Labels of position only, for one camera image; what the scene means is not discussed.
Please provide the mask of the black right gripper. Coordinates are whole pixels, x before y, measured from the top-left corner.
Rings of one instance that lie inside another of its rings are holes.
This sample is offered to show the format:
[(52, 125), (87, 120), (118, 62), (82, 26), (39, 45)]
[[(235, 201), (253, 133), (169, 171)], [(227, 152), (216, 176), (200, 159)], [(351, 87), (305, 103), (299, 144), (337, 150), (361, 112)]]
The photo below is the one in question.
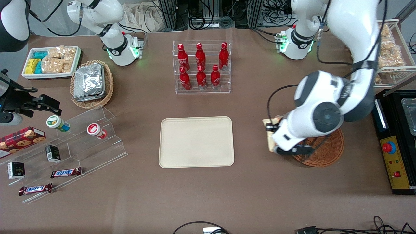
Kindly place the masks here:
[(39, 96), (39, 107), (34, 100), (36, 97), (30, 93), (37, 92), (34, 87), (25, 88), (8, 76), (1, 76), (1, 114), (21, 113), (27, 117), (33, 117), (34, 111), (49, 111), (61, 116), (60, 102), (42, 94)]

